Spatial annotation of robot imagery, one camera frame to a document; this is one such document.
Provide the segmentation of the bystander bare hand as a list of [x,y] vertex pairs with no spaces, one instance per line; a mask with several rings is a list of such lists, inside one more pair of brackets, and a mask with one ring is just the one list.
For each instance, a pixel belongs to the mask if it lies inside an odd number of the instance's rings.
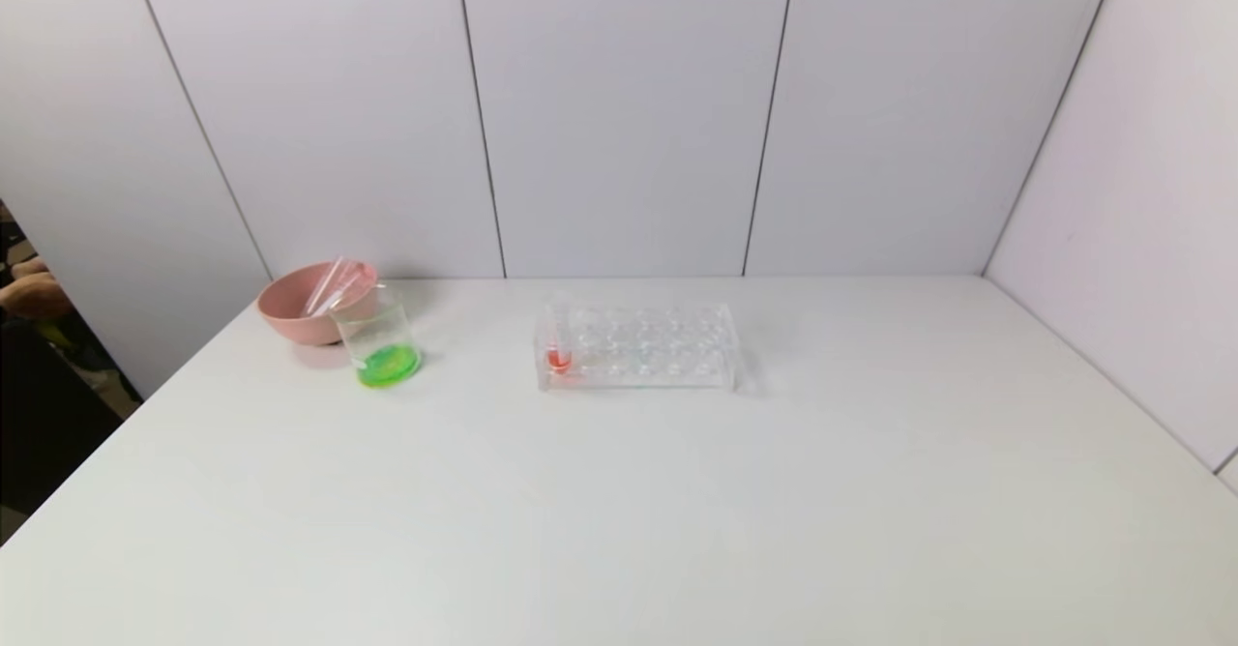
[[14,265],[14,280],[1,290],[1,307],[16,318],[56,321],[76,312],[58,278],[40,255]]

